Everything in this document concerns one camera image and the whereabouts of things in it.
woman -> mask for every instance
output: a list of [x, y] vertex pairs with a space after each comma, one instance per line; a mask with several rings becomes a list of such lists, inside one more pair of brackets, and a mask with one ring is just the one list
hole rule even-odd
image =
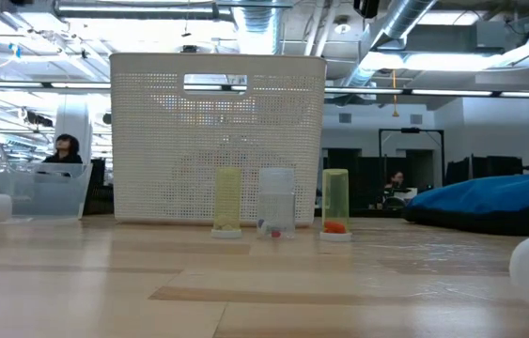
[[401, 171], [396, 171], [388, 177], [387, 184], [385, 184], [385, 189], [400, 188], [402, 183], [404, 183], [404, 174], [402, 174]]
[[61, 134], [55, 140], [55, 154], [46, 158], [43, 163], [83, 164], [78, 151], [80, 151], [78, 140], [72, 135]]

wooden tabletop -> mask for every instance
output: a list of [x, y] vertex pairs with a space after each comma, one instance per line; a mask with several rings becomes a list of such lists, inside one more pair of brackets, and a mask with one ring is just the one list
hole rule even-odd
[[0, 337], [529, 338], [523, 238], [354, 219], [352, 243], [208, 227], [0, 225]]

